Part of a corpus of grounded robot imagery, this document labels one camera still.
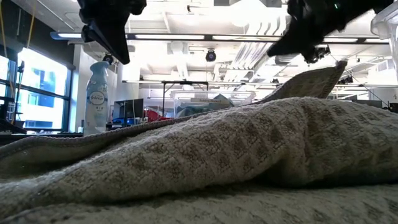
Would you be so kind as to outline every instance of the textured towel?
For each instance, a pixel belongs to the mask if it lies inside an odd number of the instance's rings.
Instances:
[[[344,72],[346,64],[346,62],[338,62],[333,68],[312,70],[296,75],[279,86],[272,94],[252,105],[289,97],[326,98]],[[2,179],[15,179],[50,171],[86,158],[124,137],[136,136],[148,130],[188,121],[204,114],[207,113],[147,123],[76,139],[43,136],[25,138],[0,147],[0,182]]]
[[[11,144],[20,148],[2,148],[0,218],[9,217],[4,223],[394,223],[394,185],[290,191],[264,186],[396,180],[397,131],[398,115],[388,111],[288,98],[203,114],[131,138],[119,134],[118,142],[94,156],[25,179],[20,178],[30,176],[28,170],[7,176],[6,169],[60,162],[61,156],[72,161],[77,157],[65,152],[72,150],[68,141],[81,140],[65,140],[63,149],[55,149],[52,140],[41,140],[47,147],[33,145],[37,139],[21,141]],[[101,142],[93,139],[84,141],[98,147]],[[25,151],[24,144],[29,146]],[[253,178],[254,185],[227,186]],[[224,187],[137,201],[211,185]],[[127,200],[123,206],[109,205]]]

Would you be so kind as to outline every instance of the desk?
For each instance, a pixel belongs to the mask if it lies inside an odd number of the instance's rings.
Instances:
[[[0,146],[18,141],[23,138],[32,136],[45,136],[51,138],[79,138],[83,137],[83,134],[71,133],[71,134],[0,134]]]

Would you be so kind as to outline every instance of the computer monitor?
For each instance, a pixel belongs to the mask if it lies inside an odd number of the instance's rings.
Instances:
[[[365,104],[377,108],[383,108],[382,101],[380,100],[353,100],[353,103]]]
[[[119,118],[143,118],[144,99],[115,101],[113,119]]]

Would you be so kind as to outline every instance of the fluorescent light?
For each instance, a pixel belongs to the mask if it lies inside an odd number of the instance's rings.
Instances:
[[[280,37],[272,37],[272,36],[245,36],[245,35],[214,35],[213,40],[242,40],[242,41],[269,41],[276,42],[280,39]]]
[[[163,97],[148,97],[150,100],[163,100]],[[165,100],[172,100],[170,97],[165,97]]]
[[[246,85],[276,86],[283,83],[246,83]]]
[[[136,83],[136,84],[161,84],[162,81],[129,81],[123,80],[125,83]]]
[[[81,34],[58,34],[59,37],[62,38],[68,38],[68,39],[80,39],[81,38]]]
[[[195,47],[195,46],[189,46],[188,47],[189,51],[206,51],[207,48],[206,47]]]
[[[136,34],[136,39],[203,40],[204,35]]]
[[[365,43],[374,43],[374,44],[380,44],[380,43],[388,43],[389,39],[366,39]]]
[[[242,85],[238,82],[209,82],[209,85]]]
[[[357,38],[326,37],[323,41],[331,42],[331,43],[335,43],[335,42],[355,43],[358,41],[358,39]]]

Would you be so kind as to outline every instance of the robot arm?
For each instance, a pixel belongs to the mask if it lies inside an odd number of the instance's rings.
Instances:
[[[79,16],[86,24],[81,31],[84,42],[97,41],[121,63],[130,62],[124,26],[130,14],[139,15],[146,0],[78,0]]]
[[[268,50],[268,56],[302,54],[308,63],[318,60],[316,45],[331,32],[343,30],[347,23],[374,9],[377,13],[394,0],[289,0],[292,16],[286,34]],[[139,15],[146,0],[78,0],[80,18],[86,25],[85,42],[97,41],[121,63],[130,62],[124,26],[130,16]]]
[[[368,10],[381,10],[394,0],[289,0],[292,16],[286,34],[267,51],[268,56],[302,54],[308,63],[318,59],[316,45],[335,30],[342,31],[347,23]]]

